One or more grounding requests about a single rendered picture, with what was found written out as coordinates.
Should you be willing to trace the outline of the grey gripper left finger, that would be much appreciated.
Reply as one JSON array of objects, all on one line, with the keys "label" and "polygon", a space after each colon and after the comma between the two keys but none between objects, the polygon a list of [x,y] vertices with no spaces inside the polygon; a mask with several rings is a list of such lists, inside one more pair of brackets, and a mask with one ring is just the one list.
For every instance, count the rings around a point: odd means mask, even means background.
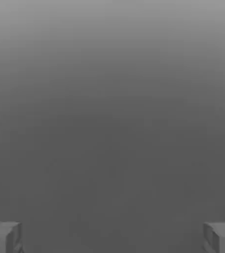
[{"label": "grey gripper left finger", "polygon": [[23,253],[22,223],[0,221],[0,253]]}]

